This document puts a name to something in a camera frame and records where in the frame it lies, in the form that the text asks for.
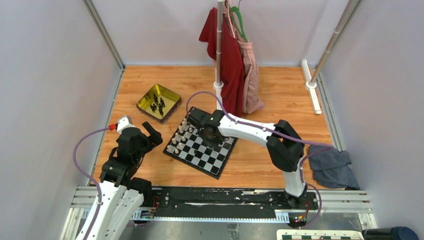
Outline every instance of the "gray wall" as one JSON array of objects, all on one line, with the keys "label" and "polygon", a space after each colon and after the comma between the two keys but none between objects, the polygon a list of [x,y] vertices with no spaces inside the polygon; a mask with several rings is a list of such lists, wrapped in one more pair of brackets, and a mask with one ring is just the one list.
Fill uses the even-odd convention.
[{"label": "gray wall", "polygon": [[81,0],[0,1],[0,35],[0,239],[56,240],[120,71]]},{"label": "gray wall", "polygon": [[[212,64],[199,35],[216,0],[93,0],[129,65]],[[347,0],[243,0],[246,35],[260,65],[316,64]]]},{"label": "gray wall", "polygon": [[423,1],[363,1],[323,76],[379,227],[424,238]]}]

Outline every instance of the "green hanger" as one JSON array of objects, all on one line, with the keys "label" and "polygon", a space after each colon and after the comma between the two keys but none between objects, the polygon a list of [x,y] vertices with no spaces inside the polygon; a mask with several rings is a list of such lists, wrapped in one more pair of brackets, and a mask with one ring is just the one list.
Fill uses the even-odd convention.
[{"label": "green hanger", "polygon": [[[244,39],[244,41],[246,43],[248,43],[249,42],[248,38],[246,37],[245,30],[243,29],[243,19],[242,19],[242,14],[240,13],[240,9],[236,6],[232,6],[229,9],[229,13],[230,13],[229,15],[231,17],[231,21],[234,24],[235,28],[237,29],[237,32],[240,33],[240,35]],[[235,13],[237,15],[238,22],[240,23],[240,29],[239,29],[239,26],[237,25],[236,20],[234,19],[233,13]]]}]

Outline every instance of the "wood surface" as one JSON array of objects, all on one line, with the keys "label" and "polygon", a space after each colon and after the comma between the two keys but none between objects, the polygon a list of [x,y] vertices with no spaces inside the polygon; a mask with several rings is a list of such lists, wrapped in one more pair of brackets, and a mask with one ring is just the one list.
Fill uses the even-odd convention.
[{"label": "wood surface", "polygon": [[[116,123],[123,115],[129,115],[133,124],[143,131],[141,124],[149,121],[162,134],[164,142],[144,157],[135,177],[149,180],[154,186],[283,188],[283,174],[272,164],[267,148],[243,139],[238,140],[219,179],[162,153],[186,114],[187,99],[198,91],[214,92],[214,79],[212,66],[128,66],[125,69],[110,124]],[[154,84],[163,85],[182,96],[182,105],[164,125],[136,108],[137,101]],[[300,67],[260,67],[259,99],[265,103],[265,108],[244,114],[242,118],[263,123],[277,123],[283,119],[302,139],[330,144],[325,117],[313,113],[304,84]],[[201,94],[192,99],[190,106],[212,113],[216,102],[212,96]],[[116,131],[106,133],[94,171],[96,179],[100,177],[102,165],[111,149],[117,146],[118,136]],[[313,180],[308,161],[304,164],[304,176],[307,182],[324,188]]]}]

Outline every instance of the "black cylinder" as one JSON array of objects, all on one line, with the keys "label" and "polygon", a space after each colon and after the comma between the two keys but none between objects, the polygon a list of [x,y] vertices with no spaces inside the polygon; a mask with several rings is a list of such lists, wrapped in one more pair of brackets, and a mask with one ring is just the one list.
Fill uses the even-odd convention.
[{"label": "black cylinder", "polygon": [[365,240],[419,240],[417,234],[405,226],[366,229],[362,235]]}]

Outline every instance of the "red shirt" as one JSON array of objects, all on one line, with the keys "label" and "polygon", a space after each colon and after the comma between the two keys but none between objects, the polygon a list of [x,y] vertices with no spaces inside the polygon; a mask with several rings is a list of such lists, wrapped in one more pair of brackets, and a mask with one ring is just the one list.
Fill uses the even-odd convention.
[{"label": "red shirt", "polygon": [[[213,60],[217,60],[217,16],[218,10],[214,7],[210,10],[199,37],[199,41],[208,43],[207,53]],[[245,71],[239,43],[232,36],[225,19],[222,20],[220,67],[220,80],[224,83],[221,91],[224,108],[228,113],[241,117]]]}]

